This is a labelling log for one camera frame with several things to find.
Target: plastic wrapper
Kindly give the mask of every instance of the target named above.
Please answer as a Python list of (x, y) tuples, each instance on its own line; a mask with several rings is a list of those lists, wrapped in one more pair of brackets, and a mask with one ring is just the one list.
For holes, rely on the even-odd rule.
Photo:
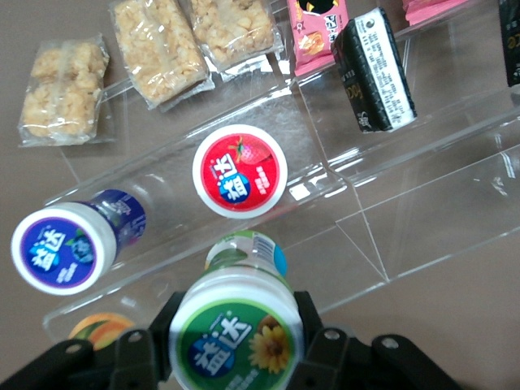
[(80, 145), (92, 140), (108, 61), (101, 35), (42, 42), (18, 127), (22, 146)]
[(406, 20), (410, 25), (423, 22), (433, 16), (454, 8), (467, 0), (403, 0)]
[(214, 88), (204, 83), (206, 61), (175, 0), (127, 0), (110, 10), (128, 74), (150, 109)]
[(263, 0), (191, 0), (195, 37), (219, 72), (283, 49), (270, 6)]
[(334, 63), (331, 44), (349, 22), (345, 0), (288, 0), (296, 76)]

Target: sunflower image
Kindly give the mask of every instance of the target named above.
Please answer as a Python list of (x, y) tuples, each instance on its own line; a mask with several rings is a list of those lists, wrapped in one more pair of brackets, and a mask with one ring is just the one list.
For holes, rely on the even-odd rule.
[(267, 323), (258, 327), (253, 339), (249, 340), (249, 348), (253, 351), (249, 360), (251, 366), (267, 368), (269, 373), (279, 374), (288, 364), (289, 342), (280, 324), (271, 316), (268, 318)]

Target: bottle lid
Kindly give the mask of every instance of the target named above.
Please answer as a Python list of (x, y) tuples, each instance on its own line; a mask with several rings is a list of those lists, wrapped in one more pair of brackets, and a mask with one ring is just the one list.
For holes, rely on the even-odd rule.
[(233, 124), (212, 132), (193, 160), (193, 183), (215, 213), (247, 219), (270, 210), (287, 184), (284, 152), (267, 132)]
[(54, 295), (84, 291), (115, 260), (110, 224), (94, 209), (66, 202), (27, 216), (13, 233), (11, 255), (33, 287)]
[(287, 287), (250, 267), (199, 282), (170, 326), (170, 362), (183, 388), (285, 388), (304, 356), (303, 325)]

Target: screw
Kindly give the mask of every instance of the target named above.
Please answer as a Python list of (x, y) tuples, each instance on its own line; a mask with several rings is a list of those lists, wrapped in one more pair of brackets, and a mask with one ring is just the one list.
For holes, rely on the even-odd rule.
[(323, 333), (325, 338), (328, 340), (338, 340), (340, 338), (340, 334), (334, 329), (329, 329)]
[(72, 355), (73, 353), (78, 352), (81, 349), (80, 344), (73, 344), (69, 345), (67, 349), (65, 349), (65, 353), (68, 353), (69, 355)]
[(387, 337), (381, 341), (381, 344), (388, 349), (398, 349), (399, 344), (391, 337)]
[(138, 331), (135, 331), (130, 335), (130, 337), (128, 337), (128, 342), (136, 343), (137, 341), (139, 341), (142, 338), (143, 338), (142, 334)]

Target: red gum bottle lid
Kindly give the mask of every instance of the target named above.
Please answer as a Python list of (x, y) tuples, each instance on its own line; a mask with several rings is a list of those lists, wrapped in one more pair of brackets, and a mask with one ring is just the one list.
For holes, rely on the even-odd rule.
[(193, 183), (215, 213), (258, 217), (282, 197), (287, 184), (284, 152), (267, 132), (233, 124), (212, 132), (193, 160)]

